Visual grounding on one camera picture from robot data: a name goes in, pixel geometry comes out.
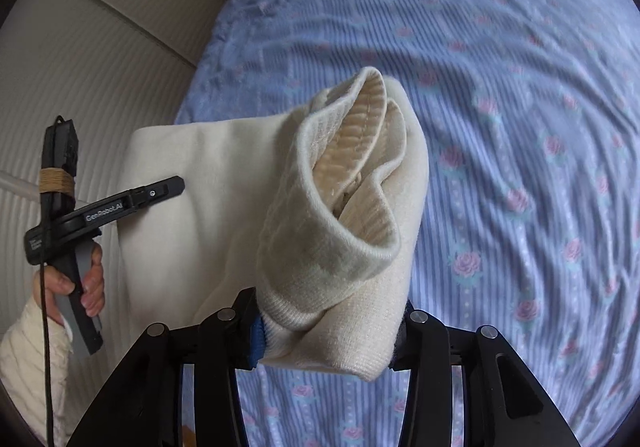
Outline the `white quilted sleeve forearm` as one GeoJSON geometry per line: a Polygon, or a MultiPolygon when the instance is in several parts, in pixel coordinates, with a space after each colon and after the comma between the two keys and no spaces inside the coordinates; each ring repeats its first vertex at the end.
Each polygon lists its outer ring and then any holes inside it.
{"type": "MultiPolygon", "coordinates": [[[[48,319],[51,393],[54,441],[65,446],[64,407],[68,356],[72,352],[65,329],[48,319]]],[[[26,303],[22,315],[6,331],[1,342],[1,381],[36,438],[44,441],[47,435],[46,389],[44,388],[44,344],[41,308],[33,297],[26,303]]]]}

